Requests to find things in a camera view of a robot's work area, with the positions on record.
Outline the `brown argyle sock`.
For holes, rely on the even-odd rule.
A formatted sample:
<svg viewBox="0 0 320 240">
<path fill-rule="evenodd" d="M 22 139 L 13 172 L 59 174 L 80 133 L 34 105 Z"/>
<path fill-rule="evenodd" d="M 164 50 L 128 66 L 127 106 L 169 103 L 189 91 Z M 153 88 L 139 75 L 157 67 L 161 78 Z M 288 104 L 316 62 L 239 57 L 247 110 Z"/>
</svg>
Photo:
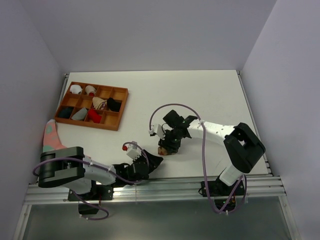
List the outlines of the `brown argyle sock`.
<svg viewBox="0 0 320 240">
<path fill-rule="evenodd" d="M 177 152 L 177 151 L 172 151 L 172 150 L 167 150 L 167 149 L 165 149 L 164 147 L 159 146 L 159 147 L 157 148 L 157 153 L 158 153 L 160 156 L 171 156 L 171 155 L 177 154 L 178 152 Z"/>
</svg>

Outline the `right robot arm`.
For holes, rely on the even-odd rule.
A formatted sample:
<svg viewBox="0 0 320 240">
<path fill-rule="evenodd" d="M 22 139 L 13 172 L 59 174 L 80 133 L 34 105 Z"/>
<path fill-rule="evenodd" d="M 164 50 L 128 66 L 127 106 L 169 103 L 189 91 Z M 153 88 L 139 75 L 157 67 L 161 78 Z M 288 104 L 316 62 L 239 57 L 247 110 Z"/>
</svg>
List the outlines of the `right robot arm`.
<svg viewBox="0 0 320 240">
<path fill-rule="evenodd" d="M 193 115 L 184 118 L 175 110 L 171 110 L 163 120 L 170 129 L 164 129 L 162 125 L 155 124 L 149 131 L 151 136 L 159 137 L 159 155 L 168 156 L 178 153 L 184 138 L 202 139 L 203 143 L 208 140 L 225 147 L 230 163 L 221 172 L 219 181 L 216 183 L 216 189 L 222 195 L 229 194 L 234 188 L 234 183 L 242 175 L 250 173 L 266 152 L 264 144 L 243 122 L 238 125 L 221 125 L 204 121 Z"/>
</svg>

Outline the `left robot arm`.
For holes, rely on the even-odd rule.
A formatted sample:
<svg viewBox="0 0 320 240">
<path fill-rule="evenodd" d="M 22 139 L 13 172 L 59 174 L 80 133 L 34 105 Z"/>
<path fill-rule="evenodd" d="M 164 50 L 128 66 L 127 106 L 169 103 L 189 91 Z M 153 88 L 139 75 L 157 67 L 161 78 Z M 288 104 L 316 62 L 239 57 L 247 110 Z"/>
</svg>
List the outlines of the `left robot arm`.
<svg viewBox="0 0 320 240">
<path fill-rule="evenodd" d="M 97 183 L 113 188 L 138 184 L 148 180 L 164 160 L 142 149 L 136 142 L 126 142 L 122 149 L 132 159 L 131 164 L 98 163 L 85 155 L 79 146 L 46 151 L 41 154 L 40 163 L 32 173 L 38 178 L 40 188 L 63 186 L 91 200 L 98 193 Z"/>
</svg>

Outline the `black rolled sock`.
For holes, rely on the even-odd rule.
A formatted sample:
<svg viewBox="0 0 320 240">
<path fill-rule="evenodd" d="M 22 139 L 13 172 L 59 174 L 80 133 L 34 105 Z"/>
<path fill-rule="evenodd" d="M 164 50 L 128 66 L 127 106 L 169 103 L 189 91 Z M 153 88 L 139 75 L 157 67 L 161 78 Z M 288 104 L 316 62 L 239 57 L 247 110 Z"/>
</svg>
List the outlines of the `black rolled sock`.
<svg viewBox="0 0 320 240">
<path fill-rule="evenodd" d="M 112 97 L 107 99 L 107 107 L 112 112 L 119 112 L 122 106 L 121 100 L 115 100 Z"/>
</svg>

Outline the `orange compartment tray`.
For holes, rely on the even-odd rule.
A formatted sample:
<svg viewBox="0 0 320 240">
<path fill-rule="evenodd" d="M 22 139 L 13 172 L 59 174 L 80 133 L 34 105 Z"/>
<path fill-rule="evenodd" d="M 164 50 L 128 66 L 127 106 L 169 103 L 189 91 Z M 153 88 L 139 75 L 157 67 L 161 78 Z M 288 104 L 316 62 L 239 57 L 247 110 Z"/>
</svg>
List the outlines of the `orange compartment tray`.
<svg viewBox="0 0 320 240">
<path fill-rule="evenodd" d="M 80 85 L 82 87 L 82 93 L 81 94 L 70 93 L 71 85 Z M 86 94 L 85 88 L 88 85 L 95 87 L 96 89 L 95 96 L 88 96 Z M 60 102 L 60 105 L 55 113 L 54 119 L 56 122 L 63 123 L 63 124 L 117 131 L 119 129 L 120 122 L 125 110 L 128 95 L 129 95 L 129 91 L 126 88 L 72 81 L 69 87 L 67 88 L 64 97 Z M 94 109 L 93 97 L 98 97 L 104 100 L 107 100 L 108 98 L 113 98 L 115 100 L 122 101 L 120 111 L 114 112 L 109 110 L 109 108 L 107 108 L 107 110 Z M 73 107 L 73 111 L 69 119 L 58 117 L 58 113 L 63 107 Z M 87 115 L 85 119 L 83 121 L 72 120 L 71 117 L 82 108 L 87 109 Z M 94 109 L 99 115 L 101 115 L 100 123 L 94 123 L 91 120 L 89 120 L 88 118 L 89 109 Z"/>
</svg>

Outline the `grey rolled sock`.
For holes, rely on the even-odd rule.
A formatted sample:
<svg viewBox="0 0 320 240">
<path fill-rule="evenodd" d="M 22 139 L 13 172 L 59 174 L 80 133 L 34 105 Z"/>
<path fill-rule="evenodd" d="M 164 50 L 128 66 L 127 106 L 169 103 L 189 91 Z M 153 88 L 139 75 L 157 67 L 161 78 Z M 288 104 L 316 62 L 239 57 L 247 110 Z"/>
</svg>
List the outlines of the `grey rolled sock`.
<svg viewBox="0 0 320 240">
<path fill-rule="evenodd" d="M 71 119 L 74 121 L 83 121 L 86 118 L 87 113 L 88 110 L 86 108 L 81 108 L 71 117 Z"/>
</svg>

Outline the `beige red rolled sock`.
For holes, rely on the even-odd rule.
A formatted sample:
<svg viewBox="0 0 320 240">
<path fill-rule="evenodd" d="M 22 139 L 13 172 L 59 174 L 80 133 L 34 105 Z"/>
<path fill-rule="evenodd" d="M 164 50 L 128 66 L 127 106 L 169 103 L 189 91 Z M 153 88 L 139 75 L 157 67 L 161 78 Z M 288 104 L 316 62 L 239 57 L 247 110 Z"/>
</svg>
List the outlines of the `beige red rolled sock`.
<svg viewBox="0 0 320 240">
<path fill-rule="evenodd" d="M 92 85 L 87 85 L 85 87 L 85 93 L 88 95 L 88 96 L 91 96 L 91 97 L 94 97 L 96 95 L 96 88 L 93 87 Z"/>
</svg>

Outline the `pink patterned sock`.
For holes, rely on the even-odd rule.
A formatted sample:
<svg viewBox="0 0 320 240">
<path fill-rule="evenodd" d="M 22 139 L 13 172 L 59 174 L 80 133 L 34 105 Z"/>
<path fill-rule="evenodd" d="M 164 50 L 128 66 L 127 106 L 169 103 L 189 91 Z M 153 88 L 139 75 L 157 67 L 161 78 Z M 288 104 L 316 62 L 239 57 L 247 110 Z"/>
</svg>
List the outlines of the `pink patterned sock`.
<svg viewBox="0 0 320 240">
<path fill-rule="evenodd" d="M 65 149 L 57 132 L 57 125 L 54 119 L 49 120 L 44 129 L 42 152 Z"/>
</svg>

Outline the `dark teal rolled sock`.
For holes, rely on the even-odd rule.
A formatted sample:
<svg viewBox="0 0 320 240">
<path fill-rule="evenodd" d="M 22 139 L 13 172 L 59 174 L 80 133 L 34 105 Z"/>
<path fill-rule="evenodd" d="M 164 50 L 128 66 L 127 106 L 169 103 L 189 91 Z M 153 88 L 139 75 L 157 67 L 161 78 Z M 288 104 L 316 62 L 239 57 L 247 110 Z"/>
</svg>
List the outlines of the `dark teal rolled sock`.
<svg viewBox="0 0 320 240">
<path fill-rule="evenodd" d="M 57 117 L 58 118 L 63 118 L 63 119 L 69 119 L 74 108 L 73 107 L 62 107 L 61 110 L 59 111 Z"/>
</svg>

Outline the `white rolled sock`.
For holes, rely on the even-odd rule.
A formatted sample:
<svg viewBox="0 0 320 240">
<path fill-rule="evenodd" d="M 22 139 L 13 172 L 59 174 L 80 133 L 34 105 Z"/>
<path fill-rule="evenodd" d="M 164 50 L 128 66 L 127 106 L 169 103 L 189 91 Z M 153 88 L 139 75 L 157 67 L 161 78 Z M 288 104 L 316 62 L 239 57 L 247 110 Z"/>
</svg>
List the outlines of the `white rolled sock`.
<svg viewBox="0 0 320 240">
<path fill-rule="evenodd" d="M 69 92 L 72 94 L 80 95 L 82 91 L 83 91 L 82 87 L 78 84 L 72 84 L 69 88 Z"/>
</svg>

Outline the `aluminium frame rail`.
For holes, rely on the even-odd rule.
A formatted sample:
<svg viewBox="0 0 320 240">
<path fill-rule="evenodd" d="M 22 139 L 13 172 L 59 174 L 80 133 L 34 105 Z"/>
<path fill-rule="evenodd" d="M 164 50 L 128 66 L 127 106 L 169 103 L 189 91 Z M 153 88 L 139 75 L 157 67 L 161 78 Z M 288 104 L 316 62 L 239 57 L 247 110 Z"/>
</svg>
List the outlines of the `aluminium frame rail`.
<svg viewBox="0 0 320 240">
<path fill-rule="evenodd" d="M 202 179 L 173 178 L 153 179 L 137 186 L 125 186 L 113 190 L 110 203 L 125 202 L 159 202 L 159 201 L 184 201 L 205 200 L 198 190 Z M 69 190 L 65 187 L 40 188 L 29 185 L 23 201 L 24 205 L 54 205 L 77 204 L 78 201 L 68 200 Z M 248 176 L 247 197 L 283 197 L 286 191 L 279 176 Z"/>
</svg>

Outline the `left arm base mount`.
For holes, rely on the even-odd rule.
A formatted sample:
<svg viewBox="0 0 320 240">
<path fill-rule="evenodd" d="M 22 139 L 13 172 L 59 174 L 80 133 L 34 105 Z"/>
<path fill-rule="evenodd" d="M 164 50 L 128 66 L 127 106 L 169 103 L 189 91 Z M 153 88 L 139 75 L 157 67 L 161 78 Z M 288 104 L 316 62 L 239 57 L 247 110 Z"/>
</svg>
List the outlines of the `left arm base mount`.
<svg viewBox="0 0 320 240">
<path fill-rule="evenodd" d="M 69 202 L 78 202 L 78 213 L 82 216 L 91 217 L 102 210 L 102 201 L 110 201 L 113 199 L 113 188 L 105 185 L 93 185 L 88 193 L 79 194 L 77 196 L 70 189 L 67 200 Z"/>
</svg>

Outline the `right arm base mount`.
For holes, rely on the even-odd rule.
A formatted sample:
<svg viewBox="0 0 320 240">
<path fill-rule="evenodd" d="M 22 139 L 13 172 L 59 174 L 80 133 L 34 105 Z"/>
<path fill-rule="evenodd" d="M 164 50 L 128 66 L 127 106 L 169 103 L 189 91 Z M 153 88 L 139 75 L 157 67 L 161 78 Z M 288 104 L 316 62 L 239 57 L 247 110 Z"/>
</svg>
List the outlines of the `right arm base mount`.
<svg viewBox="0 0 320 240">
<path fill-rule="evenodd" d="M 225 199 L 214 199 L 214 203 L 219 210 L 226 203 L 227 198 L 236 184 L 237 183 L 235 182 L 233 185 L 227 186 L 219 179 L 208 181 L 208 190 L 211 197 L 225 197 Z M 236 197 L 243 196 L 245 194 L 245 190 L 244 183 L 241 180 L 223 211 L 225 212 L 234 210 L 237 206 Z"/>
</svg>

